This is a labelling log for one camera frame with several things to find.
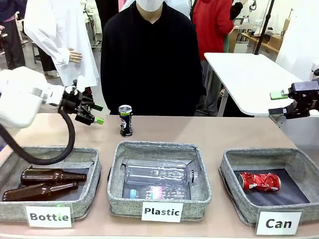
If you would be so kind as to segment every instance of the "black pole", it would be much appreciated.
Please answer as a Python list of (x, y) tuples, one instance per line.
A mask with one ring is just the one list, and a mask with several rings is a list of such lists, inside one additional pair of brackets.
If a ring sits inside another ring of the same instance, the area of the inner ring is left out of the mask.
[(269, 19), (271, 17), (271, 11), (273, 10), (274, 2), (275, 2), (275, 0), (271, 0), (270, 7), (269, 7), (269, 10), (268, 10), (268, 13), (267, 13), (267, 16), (266, 16), (266, 20), (265, 20), (265, 25), (264, 25), (263, 31), (261, 32), (261, 35), (260, 35), (260, 38), (259, 38), (259, 41), (258, 41), (258, 44), (257, 44), (256, 51), (254, 53), (255, 55), (259, 55), (259, 50), (260, 50), (261, 43), (263, 42), (263, 39), (264, 39), (264, 36), (265, 36), (265, 32), (266, 32), (266, 29), (267, 29), (267, 26), (268, 26)]

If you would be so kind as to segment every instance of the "crushed red can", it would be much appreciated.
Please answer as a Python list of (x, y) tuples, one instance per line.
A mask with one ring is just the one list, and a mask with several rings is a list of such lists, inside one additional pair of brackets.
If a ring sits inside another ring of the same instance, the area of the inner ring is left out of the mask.
[(274, 173), (241, 173), (238, 175), (238, 181), (243, 190), (278, 191), (281, 187), (280, 178)]

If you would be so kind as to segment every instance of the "label reading bottle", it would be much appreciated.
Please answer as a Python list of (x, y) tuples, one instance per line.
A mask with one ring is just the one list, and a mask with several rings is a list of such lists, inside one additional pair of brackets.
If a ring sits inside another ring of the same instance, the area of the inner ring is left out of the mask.
[(30, 227), (71, 228), (70, 207), (25, 207)]
[(183, 203), (143, 202), (142, 221), (179, 223)]

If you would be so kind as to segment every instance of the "bin containing brown bottles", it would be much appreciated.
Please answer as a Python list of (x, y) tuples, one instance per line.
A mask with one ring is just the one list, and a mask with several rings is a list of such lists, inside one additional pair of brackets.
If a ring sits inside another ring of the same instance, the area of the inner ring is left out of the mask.
[[(51, 158), (64, 148), (25, 147), (35, 157)], [(99, 152), (74, 148), (62, 162), (38, 168), (11, 153), (0, 157), (0, 221), (27, 221), (25, 206), (72, 205), (74, 219), (84, 218), (97, 190)]]

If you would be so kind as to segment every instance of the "blue bottle cap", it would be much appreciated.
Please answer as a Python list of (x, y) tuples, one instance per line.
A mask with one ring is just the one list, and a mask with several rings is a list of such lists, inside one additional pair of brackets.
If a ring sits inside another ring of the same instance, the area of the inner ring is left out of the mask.
[(130, 199), (135, 199), (136, 198), (136, 190), (135, 189), (131, 189), (130, 190)]

